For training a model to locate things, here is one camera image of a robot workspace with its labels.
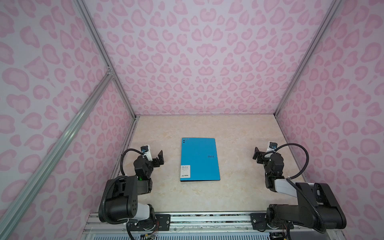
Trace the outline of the blue folder with black inside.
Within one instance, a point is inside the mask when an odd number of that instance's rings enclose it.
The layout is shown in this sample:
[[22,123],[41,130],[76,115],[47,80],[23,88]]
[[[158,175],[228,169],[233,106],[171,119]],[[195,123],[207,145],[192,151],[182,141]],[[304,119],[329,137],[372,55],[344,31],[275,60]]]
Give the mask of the blue folder with black inside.
[[180,181],[219,181],[220,168],[214,138],[182,138]]

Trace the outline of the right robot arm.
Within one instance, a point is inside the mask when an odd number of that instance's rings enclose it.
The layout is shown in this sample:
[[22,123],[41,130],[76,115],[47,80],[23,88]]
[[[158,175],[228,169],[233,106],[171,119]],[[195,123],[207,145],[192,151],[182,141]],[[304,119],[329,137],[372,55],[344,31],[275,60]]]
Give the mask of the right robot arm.
[[310,155],[302,145],[293,146],[303,150],[306,159],[300,171],[287,178],[283,175],[284,158],[279,153],[286,145],[278,146],[271,142],[265,152],[258,148],[254,150],[253,160],[261,164],[265,171],[266,188],[298,201],[296,205],[270,204],[263,220],[253,219],[254,228],[259,232],[282,229],[287,237],[294,226],[312,229],[320,234],[325,234],[327,230],[345,229],[347,218],[328,184],[294,181],[307,169]]

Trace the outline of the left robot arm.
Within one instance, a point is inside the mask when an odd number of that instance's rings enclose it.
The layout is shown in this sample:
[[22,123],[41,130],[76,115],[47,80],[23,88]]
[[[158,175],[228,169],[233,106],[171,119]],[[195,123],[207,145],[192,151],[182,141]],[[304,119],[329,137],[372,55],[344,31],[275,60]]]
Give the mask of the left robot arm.
[[[135,174],[132,176],[126,175],[123,166],[125,156],[129,152],[139,154],[134,161]],[[133,223],[143,229],[156,228],[159,223],[154,207],[139,203],[138,196],[151,193],[152,173],[164,163],[163,151],[160,151],[156,158],[152,158],[149,146],[143,146],[140,150],[125,150],[120,157],[121,175],[106,183],[98,211],[99,220],[111,225]]]

